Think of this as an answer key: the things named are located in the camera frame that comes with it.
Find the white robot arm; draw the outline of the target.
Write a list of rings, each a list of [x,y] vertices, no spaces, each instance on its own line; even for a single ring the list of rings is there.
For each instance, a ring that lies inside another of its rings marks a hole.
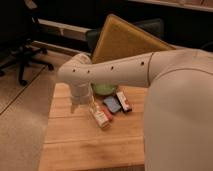
[[[77,54],[58,71],[83,104],[90,85],[145,87],[145,171],[213,171],[213,53],[199,49],[151,52],[93,64]]]

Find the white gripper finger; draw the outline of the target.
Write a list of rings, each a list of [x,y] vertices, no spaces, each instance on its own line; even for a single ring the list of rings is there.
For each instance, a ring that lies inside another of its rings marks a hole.
[[[71,113],[74,113],[75,112],[75,109],[76,109],[76,105],[75,104],[71,104],[71,107],[70,107],[70,112]]]
[[[90,102],[88,103],[88,106],[89,106],[89,108],[94,108],[95,102],[94,102],[94,101],[90,101]]]

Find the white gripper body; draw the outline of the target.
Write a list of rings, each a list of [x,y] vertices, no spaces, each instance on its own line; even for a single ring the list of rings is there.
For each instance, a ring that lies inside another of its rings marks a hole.
[[[89,83],[69,85],[70,98],[73,104],[88,104],[92,101],[92,88]]]

